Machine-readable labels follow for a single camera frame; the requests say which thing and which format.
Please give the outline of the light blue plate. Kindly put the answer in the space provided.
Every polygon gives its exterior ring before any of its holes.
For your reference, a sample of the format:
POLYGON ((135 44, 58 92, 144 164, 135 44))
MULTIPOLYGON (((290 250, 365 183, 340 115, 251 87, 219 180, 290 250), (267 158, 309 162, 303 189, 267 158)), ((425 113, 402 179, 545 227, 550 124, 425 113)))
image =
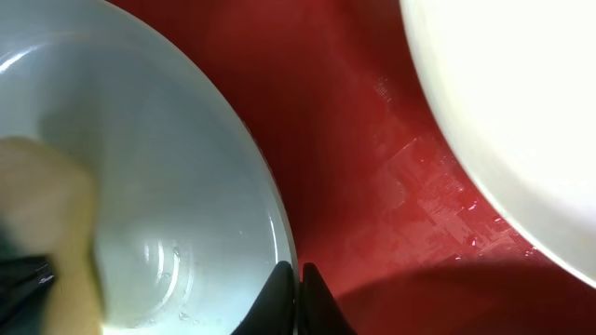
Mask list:
POLYGON ((232 107, 176 46, 104 1, 4 0, 1 132, 100 188, 107 334, 230 334, 295 248, 232 107))

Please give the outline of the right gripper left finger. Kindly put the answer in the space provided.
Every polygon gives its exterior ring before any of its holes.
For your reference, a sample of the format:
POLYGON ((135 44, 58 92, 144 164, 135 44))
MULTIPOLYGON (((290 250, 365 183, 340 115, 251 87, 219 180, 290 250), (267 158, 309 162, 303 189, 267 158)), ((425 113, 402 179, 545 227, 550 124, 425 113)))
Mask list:
POLYGON ((292 335, 294 289, 291 265, 278 262, 232 335, 292 335))

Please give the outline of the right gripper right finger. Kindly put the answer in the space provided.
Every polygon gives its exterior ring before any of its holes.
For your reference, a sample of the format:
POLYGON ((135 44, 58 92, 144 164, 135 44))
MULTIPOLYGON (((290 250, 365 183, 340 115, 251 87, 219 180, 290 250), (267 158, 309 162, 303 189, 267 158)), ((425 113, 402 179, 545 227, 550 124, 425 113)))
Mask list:
POLYGON ((300 285, 299 335, 356 335, 314 263, 303 267, 300 285))

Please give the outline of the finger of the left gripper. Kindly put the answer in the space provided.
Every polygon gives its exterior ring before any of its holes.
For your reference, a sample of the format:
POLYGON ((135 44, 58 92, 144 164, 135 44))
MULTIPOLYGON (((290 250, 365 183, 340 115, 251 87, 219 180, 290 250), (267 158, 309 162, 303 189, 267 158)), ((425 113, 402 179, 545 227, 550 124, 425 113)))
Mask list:
POLYGON ((1 261, 1 335, 41 333, 43 309, 55 280, 46 256, 1 261))

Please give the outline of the green and yellow sponge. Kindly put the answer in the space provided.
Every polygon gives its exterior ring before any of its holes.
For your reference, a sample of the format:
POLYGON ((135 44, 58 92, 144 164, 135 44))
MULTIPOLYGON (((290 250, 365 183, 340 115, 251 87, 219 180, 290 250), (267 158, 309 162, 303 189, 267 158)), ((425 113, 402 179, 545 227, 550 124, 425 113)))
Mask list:
POLYGON ((91 257, 97 187, 73 158, 44 143, 1 141, 1 231, 48 274, 41 334, 102 334, 102 295, 91 257))

